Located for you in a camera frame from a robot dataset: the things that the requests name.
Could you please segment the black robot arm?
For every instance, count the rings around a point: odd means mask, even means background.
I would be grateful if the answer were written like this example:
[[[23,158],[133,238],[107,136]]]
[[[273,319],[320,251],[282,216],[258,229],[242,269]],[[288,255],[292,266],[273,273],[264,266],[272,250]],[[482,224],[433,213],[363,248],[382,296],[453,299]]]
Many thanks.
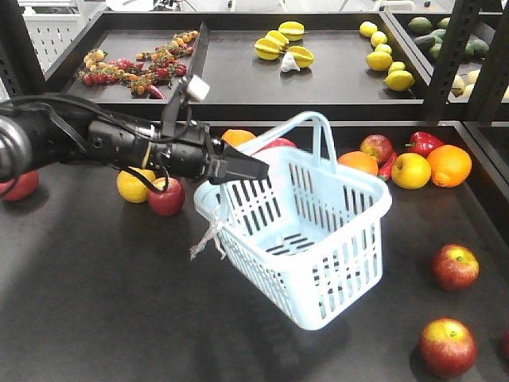
[[[95,161],[117,170],[135,167],[165,176],[258,181],[269,166],[211,136],[201,121],[176,120],[172,99],[161,121],[108,111],[77,96],[47,93],[1,103],[1,180],[13,180],[55,162]]]

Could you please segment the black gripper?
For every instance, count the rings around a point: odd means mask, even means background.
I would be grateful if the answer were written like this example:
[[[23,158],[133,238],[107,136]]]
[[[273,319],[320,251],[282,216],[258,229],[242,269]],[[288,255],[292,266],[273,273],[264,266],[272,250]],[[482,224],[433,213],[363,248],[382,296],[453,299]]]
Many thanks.
[[[177,123],[172,136],[152,144],[150,154],[151,163],[173,177],[215,185],[268,178],[268,164],[212,136],[203,122]]]

